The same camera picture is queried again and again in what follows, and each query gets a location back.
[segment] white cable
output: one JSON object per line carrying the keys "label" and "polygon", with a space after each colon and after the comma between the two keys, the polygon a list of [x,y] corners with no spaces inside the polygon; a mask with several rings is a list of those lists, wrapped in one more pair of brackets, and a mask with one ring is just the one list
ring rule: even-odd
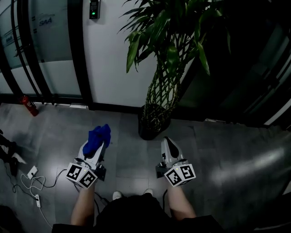
{"label": "white cable", "polygon": [[45,218],[45,216],[44,216],[44,214],[43,214],[41,208],[40,208],[40,212],[41,212],[42,216],[44,217],[46,223],[50,226],[50,228],[53,228],[53,227],[49,224],[49,222],[46,220],[46,218]]}
{"label": "white cable", "polygon": [[[22,181],[22,176],[24,176],[24,177],[27,178],[27,179],[29,179],[29,178],[28,178],[25,174],[21,174],[21,176],[20,176],[21,183],[24,185],[24,187],[26,187],[27,189],[29,189],[31,195],[35,197],[35,195],[33,195],[32,192],[31,192],[31,188],[34,187],[34,188],[36,188],[36,189],[38,189],[38,190],[42,190],[43,187],[44,187],[44,184],[45,184],[45,177],[44,177],[44,176],[41,176],[41,177],[33,177],[32,180],[31,180],[31,184],[30,184],[30,186],[27,187],[27,186],[23,183],[23,181]],[[34,182],[34,179],[38,179],[38,178],[43,178],[43,179],[44,179],[43,182],[42,182],[42,184],[41,184],[41,188],[38,188],[38,187],[36,187],[36,186],[32,186],[32,184],[33,184],[33,182]]]}

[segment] potted plant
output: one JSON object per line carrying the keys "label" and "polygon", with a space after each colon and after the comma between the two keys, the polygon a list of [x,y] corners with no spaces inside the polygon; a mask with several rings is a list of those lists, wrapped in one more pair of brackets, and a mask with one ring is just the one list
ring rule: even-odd
{"label": "potted plant", "polygon": [[139,113],[139,135],[155,138],[170,124],[171,112],[180,94],[180,80],[185,66],[199,59],[210,74],[204,44],[216,22],[224,20],[223,1],[207,0],[137,0],[138,8],[121,30],[131,29],[126,72],[154,53],[157,67],[149,86],[145,105]]}

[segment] blue cloth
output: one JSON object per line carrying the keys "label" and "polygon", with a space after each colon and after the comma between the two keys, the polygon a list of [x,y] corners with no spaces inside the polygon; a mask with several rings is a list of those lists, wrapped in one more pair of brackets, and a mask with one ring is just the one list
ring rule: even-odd
{"label": "blue cloth", "polygon": [[88,142],[83,147],[83,154],[93,154],[104,142],[106,148],[109,146],[111,135],[110,127],[105,124],[103,127],[97,126],[94,130],[89,131]]}

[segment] red fire extinguisher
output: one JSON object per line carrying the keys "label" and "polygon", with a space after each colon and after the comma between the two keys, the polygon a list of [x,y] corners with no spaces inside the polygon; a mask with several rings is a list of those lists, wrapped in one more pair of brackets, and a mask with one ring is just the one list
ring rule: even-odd
{"label": "red fire extinguisher", "polygon": [[21,103],[28,109],[28,111],[35,117],[38,114],[38,110],[33,102],[31,102],[28,96],[21,98]]}

